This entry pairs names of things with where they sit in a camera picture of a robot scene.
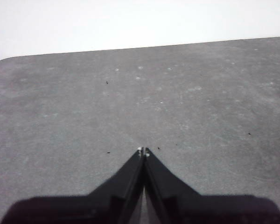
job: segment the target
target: black plastic piece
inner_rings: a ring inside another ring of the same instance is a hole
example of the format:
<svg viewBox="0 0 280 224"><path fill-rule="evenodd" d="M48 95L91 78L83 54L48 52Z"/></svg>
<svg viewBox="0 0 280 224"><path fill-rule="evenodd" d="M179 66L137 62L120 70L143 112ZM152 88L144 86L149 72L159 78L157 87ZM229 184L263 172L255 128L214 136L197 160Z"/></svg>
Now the black plastic piece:
<svg viewBox="0 0 280 224"><path fill-rule="evenodd" d="M148 148L146 154L150 220L162 224L280 224L280 211L269 199L202 196L173 175Z"/></svg>
<svg viewBox="0 0 280 224"><path fill-rule="evenodd" d="M143 151L137 151L87 196L35 197L17 202L2 224L127 224L142 195L143 164Z"/></svg>
<svg viewBox="0 0 280 224"><path fill-rule="evenodd" d="M36 197L15 203L2 224L139 223L145 187L151 224L280 224L266 198L202 196L173 175L148 148L88 196Z"/></svg>

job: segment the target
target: wall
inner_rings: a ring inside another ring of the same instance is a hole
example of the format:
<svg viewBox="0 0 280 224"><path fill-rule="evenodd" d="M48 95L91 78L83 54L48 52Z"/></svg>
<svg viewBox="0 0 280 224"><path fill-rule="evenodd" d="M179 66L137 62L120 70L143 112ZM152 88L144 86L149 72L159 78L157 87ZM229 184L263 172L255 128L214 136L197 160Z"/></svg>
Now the wall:
<svg viewBox="0 0 280 224"><path fill-rule="evenodd" d="M273 36L280 0L0 0L0 60Z"/></svg>

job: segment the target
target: gray carpet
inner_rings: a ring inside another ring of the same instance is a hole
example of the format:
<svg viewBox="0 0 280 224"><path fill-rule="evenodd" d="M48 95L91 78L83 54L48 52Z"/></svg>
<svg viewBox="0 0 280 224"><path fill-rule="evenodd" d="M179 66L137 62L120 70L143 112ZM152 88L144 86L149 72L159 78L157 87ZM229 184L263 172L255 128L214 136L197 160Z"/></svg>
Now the gray carpet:
<svg viewBox="0 0 280 224"><path fill-rule="evenodd" d="M139 146L201 194L280 208L280 38L0 61L0 220L88 194Z"/></svg>

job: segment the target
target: white wall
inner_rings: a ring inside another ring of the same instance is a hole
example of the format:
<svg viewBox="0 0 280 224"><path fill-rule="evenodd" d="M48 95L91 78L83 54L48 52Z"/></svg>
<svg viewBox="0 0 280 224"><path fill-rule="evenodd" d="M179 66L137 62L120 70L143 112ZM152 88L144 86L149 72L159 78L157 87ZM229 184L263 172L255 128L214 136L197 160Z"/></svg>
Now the white wall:
<svg viewBox="0 0 280 224"><path fill-rule="evenodd" d="M0 59L280 36L280 0L0 0Z"/></svg>

